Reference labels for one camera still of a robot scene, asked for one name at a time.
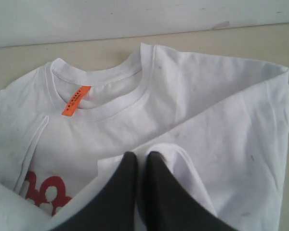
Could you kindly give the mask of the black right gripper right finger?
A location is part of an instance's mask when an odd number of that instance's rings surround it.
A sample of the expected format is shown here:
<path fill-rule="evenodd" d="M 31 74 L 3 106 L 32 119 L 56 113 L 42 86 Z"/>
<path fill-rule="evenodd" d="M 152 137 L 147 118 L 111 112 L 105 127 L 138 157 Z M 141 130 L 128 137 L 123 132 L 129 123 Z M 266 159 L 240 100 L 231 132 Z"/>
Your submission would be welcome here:
<path fill-rule="evenodd" d="M 234 231 L 183 189 L 159 152 L 150 152 L 143 178 L 143 215 L 148 231 Z"/>

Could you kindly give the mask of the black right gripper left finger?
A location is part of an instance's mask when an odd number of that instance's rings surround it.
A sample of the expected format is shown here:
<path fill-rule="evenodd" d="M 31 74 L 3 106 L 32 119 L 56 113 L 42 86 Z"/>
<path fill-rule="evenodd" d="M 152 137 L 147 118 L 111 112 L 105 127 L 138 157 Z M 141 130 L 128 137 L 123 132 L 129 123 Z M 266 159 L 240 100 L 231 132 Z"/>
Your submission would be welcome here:
<path fill-rule="evenodd" d="M 137 158 L 123 155 L 118 168 L 101 191 L 53 231 L 132 231 L 137 182 Z"/>

